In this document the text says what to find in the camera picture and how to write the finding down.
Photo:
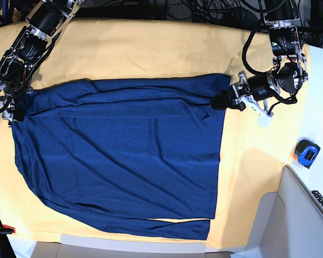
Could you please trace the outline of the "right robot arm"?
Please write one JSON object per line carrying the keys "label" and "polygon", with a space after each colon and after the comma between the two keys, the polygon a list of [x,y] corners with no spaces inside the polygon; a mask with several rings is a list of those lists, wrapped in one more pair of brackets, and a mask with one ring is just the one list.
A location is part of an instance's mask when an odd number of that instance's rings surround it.
{"label": "right robot arm", "polygon": [[32,76],[51,54],[62,30],[75,16],[82,0],[40,1],[27,15],[24,26],[0,60],[0,115],[11,126],[24,120],[17,109],[33,92]]}

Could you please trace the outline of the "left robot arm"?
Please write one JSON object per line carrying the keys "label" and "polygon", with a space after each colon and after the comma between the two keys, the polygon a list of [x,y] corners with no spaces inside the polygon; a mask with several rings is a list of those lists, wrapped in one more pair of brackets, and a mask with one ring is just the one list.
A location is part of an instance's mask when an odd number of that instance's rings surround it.
{"label": "left robot arm", "polygon": [[[243,111],[249,106],[261,116],[271,118],[275,104],[269,106],[268,99],[275,98],[277,104],[295,104],[297,93],[308,80],[303,53],[306,37],[298,34],[294,23],[300,18],[294,1],[259,1],[257,8],[248,3],[244,5],[260,15],[242,49],[245,71],[239,73],[238,82],[213,97],[210,105],[220,111]],[[269,34],[273,53],[273,66],[268,71],[253,69],[247,60],[248,48],[262,25]]]}

